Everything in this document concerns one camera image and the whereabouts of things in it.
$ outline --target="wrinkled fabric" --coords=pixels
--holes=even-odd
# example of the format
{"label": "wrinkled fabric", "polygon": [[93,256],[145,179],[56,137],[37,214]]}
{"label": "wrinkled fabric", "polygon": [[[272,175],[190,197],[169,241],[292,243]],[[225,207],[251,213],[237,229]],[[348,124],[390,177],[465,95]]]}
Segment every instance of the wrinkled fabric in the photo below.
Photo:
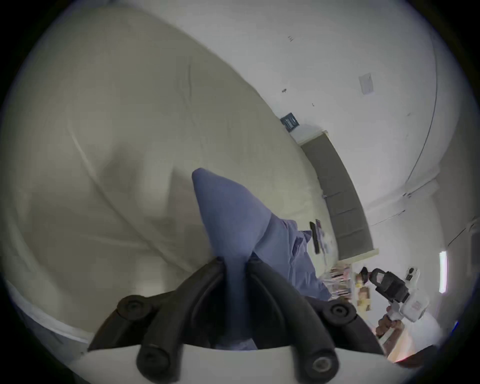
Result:
{"label": "wrinkled fabric", "polygon": [[245,264],[253,252],[304,296],[328,300],[307,253],[309,231],[275,216],[242,185],[199,168],[192,173],[202,221],[227,268],[227,322],[232,340],[249,338]]}

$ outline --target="white bedsheet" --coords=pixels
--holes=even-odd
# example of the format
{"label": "white bedsheet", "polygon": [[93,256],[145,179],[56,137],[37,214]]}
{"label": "white bedsheet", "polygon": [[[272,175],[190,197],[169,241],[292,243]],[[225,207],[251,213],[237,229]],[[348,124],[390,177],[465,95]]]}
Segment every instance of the white bedsheet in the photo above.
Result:
{"label": "white bedsheet", "polygon": [[[12,89],[1,144],[5,277],[87,332],[122,297],[172,290],[212,257],[198,167],[333,237],[312,166],[255,90],[133,9],[76,12],[48,31]],[[321,274],[311,244],[310,255]]]}

